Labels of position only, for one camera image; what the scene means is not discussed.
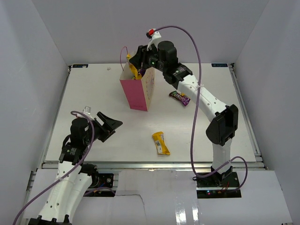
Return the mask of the pink paper gift bag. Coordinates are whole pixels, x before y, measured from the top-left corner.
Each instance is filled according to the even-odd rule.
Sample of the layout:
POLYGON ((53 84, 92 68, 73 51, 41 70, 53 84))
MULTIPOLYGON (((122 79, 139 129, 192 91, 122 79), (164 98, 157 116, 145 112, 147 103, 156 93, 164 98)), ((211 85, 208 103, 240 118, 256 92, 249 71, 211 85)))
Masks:
POLYGON ((155 86, 155 71, 153 68, 139 70, 142 78, 135 80, 128 62, 122 67, 120 83, 130 109, 148 111, 155 86))

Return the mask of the yellow M&M packet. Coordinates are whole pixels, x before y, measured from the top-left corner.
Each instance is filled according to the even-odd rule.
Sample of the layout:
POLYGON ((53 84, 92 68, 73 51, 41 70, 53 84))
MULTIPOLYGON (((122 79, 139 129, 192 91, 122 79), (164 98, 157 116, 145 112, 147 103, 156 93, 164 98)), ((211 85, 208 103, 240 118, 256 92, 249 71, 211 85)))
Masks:
POLYGON ((129 62, 129 60, 131 59, 131 55, 128 53, 127 56, 126 56, 126 59, 127 59, 127 62, 128 62, 128 65, 129 65, 129 68, 132 72, 132 74, 134 75, 134 79, 135 80, 140 80, 142 78, 142 75, 140 74, 140 72, 134 67, 133 64, 131 64, 129 62))

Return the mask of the purple candy packet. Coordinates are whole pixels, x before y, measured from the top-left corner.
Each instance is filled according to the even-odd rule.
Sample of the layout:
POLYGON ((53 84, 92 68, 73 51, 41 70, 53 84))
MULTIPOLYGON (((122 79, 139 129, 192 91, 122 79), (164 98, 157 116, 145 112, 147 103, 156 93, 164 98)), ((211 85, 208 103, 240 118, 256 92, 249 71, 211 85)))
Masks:
POLYGON ((190 98, 182 93, 178 93, 177 91, 172 91, 169 93, 169 96, 181 102, 183 106, 187 106, 190 102, 190 98))

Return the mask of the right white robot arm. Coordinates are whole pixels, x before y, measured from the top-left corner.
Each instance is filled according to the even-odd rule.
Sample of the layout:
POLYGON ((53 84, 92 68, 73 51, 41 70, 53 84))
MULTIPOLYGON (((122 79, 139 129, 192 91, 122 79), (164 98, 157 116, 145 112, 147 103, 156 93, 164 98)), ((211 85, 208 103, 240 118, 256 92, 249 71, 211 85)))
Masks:
POLYGON ((200 86, 193 72, 178 61, 177 49, 171 41, 162 41, 150 48, 141 45, 129 62, 138 70, 155 68, 161 71, 168 84, 184 93, 196 104, 197 109, 202 110, 210 122, 206 136, 213 147, 213 162, 208 175, 215 186, 224 186, 233 170, 230 150, 238 128, 237 106, 225 104, 200 86))

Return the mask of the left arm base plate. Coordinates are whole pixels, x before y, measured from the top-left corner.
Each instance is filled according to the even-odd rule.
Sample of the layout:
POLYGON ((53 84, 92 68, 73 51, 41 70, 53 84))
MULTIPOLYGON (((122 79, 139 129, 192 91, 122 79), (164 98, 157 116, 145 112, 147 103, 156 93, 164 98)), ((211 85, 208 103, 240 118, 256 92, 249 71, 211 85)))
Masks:
POLYGON ((113 187, 114 174, 113 173, 98 173, 92 175, 92 184, 89 188, 98 188, 98 187, 113 187))

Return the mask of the yellow candy packet front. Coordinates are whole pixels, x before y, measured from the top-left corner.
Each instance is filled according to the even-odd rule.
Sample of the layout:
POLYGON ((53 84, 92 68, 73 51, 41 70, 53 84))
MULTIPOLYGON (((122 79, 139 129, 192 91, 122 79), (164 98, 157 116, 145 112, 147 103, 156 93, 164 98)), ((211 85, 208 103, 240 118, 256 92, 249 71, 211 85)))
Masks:
POLYGON ((152 139, 156 146, 157 154, 158 155, 170 155, 169 149, 165 144, 165 138, 163 132, 156 132, 152 135, 152 139))

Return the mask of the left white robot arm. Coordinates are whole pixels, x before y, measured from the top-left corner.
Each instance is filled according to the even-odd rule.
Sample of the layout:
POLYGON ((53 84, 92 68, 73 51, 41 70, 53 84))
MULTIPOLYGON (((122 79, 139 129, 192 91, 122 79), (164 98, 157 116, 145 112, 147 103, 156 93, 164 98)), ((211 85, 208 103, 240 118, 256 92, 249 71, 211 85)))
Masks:
POLYGON ((70 225, 88 188, 99 183, 98 168, 84 163, 96 140, 105 142, 122 125, 101 112, 93 118, 86 112, 72 111, 70 134, 63 141, 54 184, 46 188, 49 196, 30 225, 70 225))

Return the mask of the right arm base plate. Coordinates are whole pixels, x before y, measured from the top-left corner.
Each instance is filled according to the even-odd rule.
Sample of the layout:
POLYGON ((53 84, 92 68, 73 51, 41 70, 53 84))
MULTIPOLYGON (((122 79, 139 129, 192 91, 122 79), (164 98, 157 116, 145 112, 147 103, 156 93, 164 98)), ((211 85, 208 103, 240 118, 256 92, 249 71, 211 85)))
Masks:
POLYGON ((236 172, 232 172, 222 181, 219 181, 215 175, 206 178, 198 178, 194 176, 193 180, 196 181, 198 188, 237 188, 240 185, 236 172))

